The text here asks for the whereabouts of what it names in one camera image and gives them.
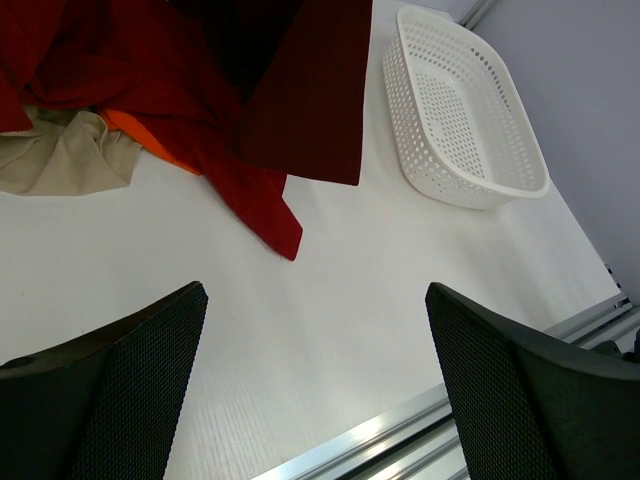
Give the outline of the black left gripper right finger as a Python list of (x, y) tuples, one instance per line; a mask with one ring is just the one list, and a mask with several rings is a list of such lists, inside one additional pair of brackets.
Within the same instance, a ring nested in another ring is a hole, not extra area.
[(637, 349), (580, 348), (441, 283), (425, 302), (471, 478), (638, 478)]

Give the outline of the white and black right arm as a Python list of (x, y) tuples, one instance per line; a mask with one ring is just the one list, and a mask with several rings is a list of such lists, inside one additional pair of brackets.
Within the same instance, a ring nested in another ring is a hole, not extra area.
[(639, 363), (639, 330), (628, 332), (618, 340), (608, 340), (598, 346), (598, 350), (606, 356)]

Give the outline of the dark maroon t shirt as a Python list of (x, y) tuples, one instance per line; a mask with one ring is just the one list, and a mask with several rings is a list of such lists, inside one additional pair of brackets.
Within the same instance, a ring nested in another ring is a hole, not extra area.
[(176, 1), (242, 96), (233, 148), (246, 164), (312, 180), (360, 180), (373, 4)]

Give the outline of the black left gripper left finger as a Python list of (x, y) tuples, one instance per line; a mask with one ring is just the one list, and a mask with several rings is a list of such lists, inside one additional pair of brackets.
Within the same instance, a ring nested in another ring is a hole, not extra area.
[(191, 282), (1, 367), (4, 479), (161, 479), (203, 330)]

